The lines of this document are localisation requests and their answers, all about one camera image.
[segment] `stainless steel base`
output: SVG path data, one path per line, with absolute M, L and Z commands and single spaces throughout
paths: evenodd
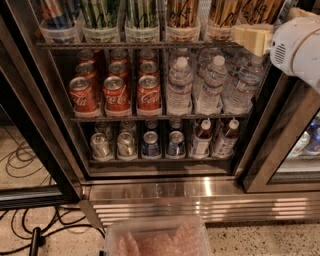
M 200 215 L 206 222 L 229 222 L 315 219 L 320 213 L 320 192 L 247 194 L 226 178 L 92 185 L 85 194 L 103 226 L 146 216 Z

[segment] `white bottle cap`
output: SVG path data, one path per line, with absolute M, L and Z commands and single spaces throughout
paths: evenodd
M 176 65 L 178 69 L 184 69 L 188 66 L 188 61 L 185 57 L 179 57 L 177 59 Z
M 203 120 L 201 123 L 201 128 L 203 130 L 209 130 L 211 127 L 211 122 L 209 120 Z
M 252 54 L 252 58 L 251 58 L 251 61 L 254 63 L 254 64 L 261 64 L 263 62 L 263 57 L 258 57 L 254 54 Z
M 225 63 L 225 58 L 221 55 L 217 55 L 216 57 L 214 57 L 213 63 L 216 66 L 222 66 Z
M 232 119 L 232 120 L 229 122 L 229 127 L 230 127 L 230 129 L 232 129 L 232 130 L 238 129 L 238 127 L 239 127 L 239 121 L 236 120 L 236 119 Z

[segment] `glass door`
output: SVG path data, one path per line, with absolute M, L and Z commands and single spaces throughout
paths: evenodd
M 320 189 L 320 95 L 298 81 L 244 180 L 247 192 Z

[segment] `plastic tray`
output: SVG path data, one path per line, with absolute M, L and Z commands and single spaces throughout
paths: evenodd
M 106 232 L 106 255 L 119 255 L 119 241 L 128 236 L 131 238 L 128 256 L 145 256 L 145 253 L 140 254 L 138 246 L 141 248 L 153 241 L 152 249 L 166 250 L 164 256 L 212 255 L 207 230 L 199 216 L 148 217 L 114 223 Z

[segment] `metal frame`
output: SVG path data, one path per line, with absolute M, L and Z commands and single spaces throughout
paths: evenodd
M 253 162 L 244 187 L 247 192 L 315 191 L 319 180 L 295 183 L 290 179 L 271 182 L 287 154 L 320 108 L 320 95 L 301 80 L 297 82 L 275 125 Z

